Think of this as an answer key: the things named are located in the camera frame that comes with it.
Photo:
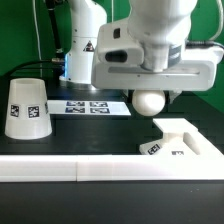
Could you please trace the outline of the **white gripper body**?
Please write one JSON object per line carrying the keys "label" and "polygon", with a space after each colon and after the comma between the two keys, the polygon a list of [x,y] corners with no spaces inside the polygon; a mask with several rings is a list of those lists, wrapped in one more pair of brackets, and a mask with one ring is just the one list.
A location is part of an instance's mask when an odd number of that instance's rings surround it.
{"label": "white gripper body", "polygon": [[142,64],[104,64],[94,57],[91,82],[100,89],[204,91],[214,85],[222,56],[218,47],[188,49],[179,63],[159,72],[146,70]]}

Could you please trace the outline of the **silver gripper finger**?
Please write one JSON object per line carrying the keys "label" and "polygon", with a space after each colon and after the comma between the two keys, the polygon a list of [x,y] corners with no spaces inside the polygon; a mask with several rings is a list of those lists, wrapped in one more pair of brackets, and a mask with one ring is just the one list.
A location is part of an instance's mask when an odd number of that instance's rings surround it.
{"label": "silver gripper finger", "polygon": [[181,94],[181,91],[166,91],[165,99],[167,104],[172,104],[174,100]]}

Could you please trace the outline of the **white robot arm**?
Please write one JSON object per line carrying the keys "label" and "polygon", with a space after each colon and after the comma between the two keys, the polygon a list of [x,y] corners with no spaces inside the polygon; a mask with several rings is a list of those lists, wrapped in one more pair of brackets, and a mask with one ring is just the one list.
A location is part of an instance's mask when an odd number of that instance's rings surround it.
{"label": "white robot arm", "polygon": [[63,84],[133,92],[137,106],[169,92],[206,91],[215,82],[224,49],[212,41],[189,41],[198,0],[129,0],[127,18],[109,23],[93,0],[68,0],[71,49]]}

